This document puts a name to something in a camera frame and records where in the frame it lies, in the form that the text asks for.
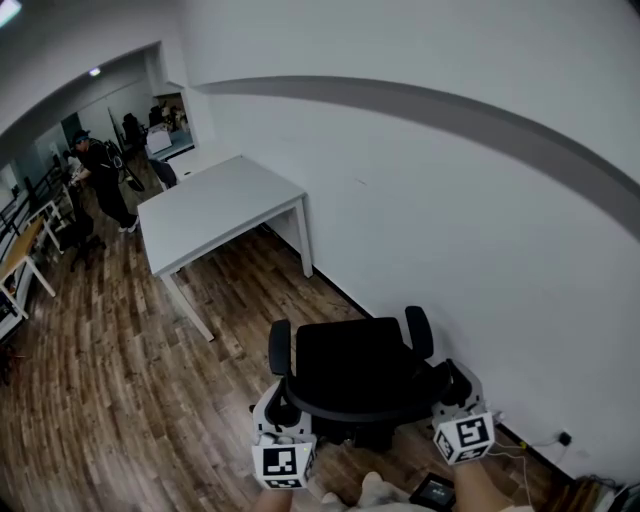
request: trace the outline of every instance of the man in black clothing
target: man in black clothing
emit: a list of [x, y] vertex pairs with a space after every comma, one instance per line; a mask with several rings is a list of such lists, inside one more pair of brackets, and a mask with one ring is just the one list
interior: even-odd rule
[[118, 187], [118, 171], [111, 163], [107, 148], [99, 140], [89, 138], [89, 133], [84, 130], [76, 132], [73, 143], [84, 166], [73, 182], [86, 179], [96, 191], [100, 209], [120, 223], [119, 231], [133, 233], [139, 219], [127, 210]]

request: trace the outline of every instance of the ceiling light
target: ceiling light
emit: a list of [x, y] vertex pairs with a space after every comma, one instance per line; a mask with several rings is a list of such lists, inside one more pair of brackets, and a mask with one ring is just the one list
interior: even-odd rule
[[0, 27], [18, 14], [20, 9], [22, 9], [22, 5], [18, 0], [2, 0], [0, 3]]

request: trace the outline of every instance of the black plug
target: black plug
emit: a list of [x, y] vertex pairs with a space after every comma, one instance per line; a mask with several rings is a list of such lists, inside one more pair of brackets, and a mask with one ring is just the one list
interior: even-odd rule
[[562, 446], [569, 446], [571, 444], [571, 441], [573, 441], [573, 438], [568, 432], [565, 432], [564, 430], [558, 435], [558, 442]]

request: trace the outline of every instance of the black pants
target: black pants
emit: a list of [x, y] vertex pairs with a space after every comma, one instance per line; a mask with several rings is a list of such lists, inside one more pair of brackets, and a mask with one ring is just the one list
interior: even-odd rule
[[101, 184], [96, 187], [98, 204], [100, 209], [112, 219], [120, 223], [121, 228], [130, 228], [136, 221], [136, 216], [131, 215], [124, 203], [120, 188], [117, 183]]

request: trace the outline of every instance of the baseboard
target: baseboard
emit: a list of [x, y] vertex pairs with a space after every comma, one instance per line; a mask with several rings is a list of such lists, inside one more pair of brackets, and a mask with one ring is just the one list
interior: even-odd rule
[[[261, 227], [265, 231], [268, 231], [273, 236], [275, 236], [279, 240], [281, 240], [284, 243], [284, 245], [289, 249], [289, 251], [291, 251], [291, 253], [296, 258], [300, 259], [300, 253], [289, 242], [287, 242], [284, 238], [282, 238], [280, 235], [278, 235], [278, 233], [276, 233], [268, 225], [262, 224]], [[328, 284], [338, 295], [340, 295], [340, 297], [342, 297], [345, 301], [347, 301], [349, 303], [349, 305], [351, 307], [353, 307], [355, 310], [357, 310], [363, 317], [365, 317], [365, 318], [374, 318], [371, 313], [369, 313], [366, 309], [364, 309], [362, 306], [360, 306], [360, 304], [358, 304], [349, 295], [347, 295], [337, 284], [335, 284], [331, 279], [329, 279], [325, 274], [323, 274], [322, 271], [318, 270], [318, 268], [315, 265], [313, 265], [313, 273], [316, 274], [317, 276], [319, 276], [326, 284]], [[513, 441], [514, 446], [519, 446], [520, 443], [523, 443], [523, 442], [526, 443], [526, 441], [524, 441], [524, 439], [520, 438], [515, 432], [513, 432], [509, 427], [505, 426], [502, 423], [499, 424], [499, 425], [496, 425], [496, 429], [499, 430], [500, 432], [502, 432], [511, 441]], [[549, 459], [547, 459], [539, 451], [537, 451], [535, 448], [532, 448], [531, 446], [529, 446], [528, 443], [526, 443], [526, 444], [527, 444], [527, 448], [526, 448], [525, 451], [529, 455], [531, 455], [531, 457], [533, 457], [536, 461], [538, 461], [540, 464], [542, 464], [544, 467], [550, 469], [553, 472], [554, 476], [557, 477], [558, 480], [562, 484], [569, 484], [569, 483], [575, 481], [575, 479], [573, 477], [571, 477], [567, 473], [565, 473], [562, 469], [560, 469], [553, 462], [551, 462]]]

